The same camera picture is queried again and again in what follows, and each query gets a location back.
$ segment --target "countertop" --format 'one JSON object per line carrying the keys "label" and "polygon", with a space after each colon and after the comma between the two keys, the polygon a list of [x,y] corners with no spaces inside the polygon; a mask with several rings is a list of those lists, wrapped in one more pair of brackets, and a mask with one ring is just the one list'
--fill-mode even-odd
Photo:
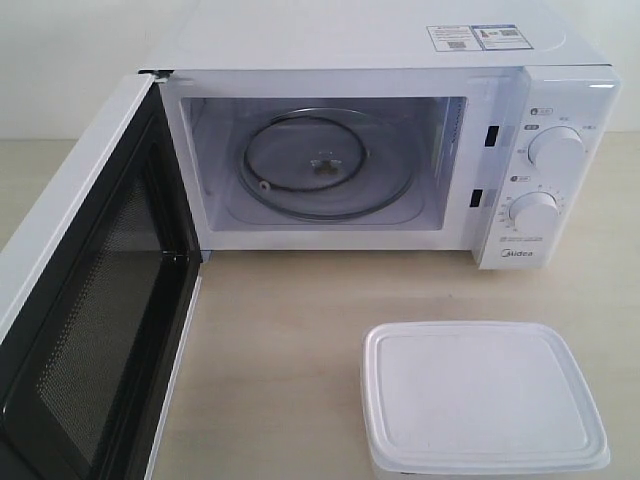
{"label": "countertop", "polygon": [[[0,245],[72,142],[0,142]],[[602,415],[611,465],[640,472],[640,134],[608,134],[549,267],[479,271],[466,252],[220,253],[202,290],[156,480],[372,480],[363,334],[386,322],[556,329]]]}

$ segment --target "white microwave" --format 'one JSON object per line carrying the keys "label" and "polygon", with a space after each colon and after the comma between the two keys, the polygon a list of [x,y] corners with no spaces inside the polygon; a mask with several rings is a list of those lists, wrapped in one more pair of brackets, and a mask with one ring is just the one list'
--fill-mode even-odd
{"label": "white microwave", "polygon": [[537,0],[201,2],[0,255],[0,476],[150,477],[211,252],[544,266],[619,90]]}

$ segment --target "open microwave door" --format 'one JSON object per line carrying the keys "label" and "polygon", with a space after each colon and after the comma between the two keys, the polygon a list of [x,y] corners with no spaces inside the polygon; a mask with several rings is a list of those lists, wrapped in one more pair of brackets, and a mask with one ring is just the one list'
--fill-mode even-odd
{"label": "open microwave door", "polygon": [[125,77],[0,255],[0,478],[149,476],[200,263],[158,86]]}

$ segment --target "white knob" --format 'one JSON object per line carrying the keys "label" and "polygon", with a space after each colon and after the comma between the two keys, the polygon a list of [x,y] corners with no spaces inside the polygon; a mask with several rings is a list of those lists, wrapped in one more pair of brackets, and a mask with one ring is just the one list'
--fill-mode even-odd
{"label": "white knob", "polygon": [[509,209],[509,217],[519,232],[545,236],[558,224],[558,205],[548,193],[535,192],[518,198]]}
{"label": "white knob", "polygon": [[575,177],[584,168],[585,158],[580,135],[569,127],[545,130],[529,146],[529,160],[549,178]]}

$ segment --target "white container lid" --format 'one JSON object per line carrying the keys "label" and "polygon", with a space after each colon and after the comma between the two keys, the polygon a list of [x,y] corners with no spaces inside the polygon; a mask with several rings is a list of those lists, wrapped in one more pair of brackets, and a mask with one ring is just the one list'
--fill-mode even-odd
{"label": "white container lid", "polygon": [[381,325],[365,339],[362,387],[382,470],[554,473],[610,460],[584,377],[564,340],[543,325]]}

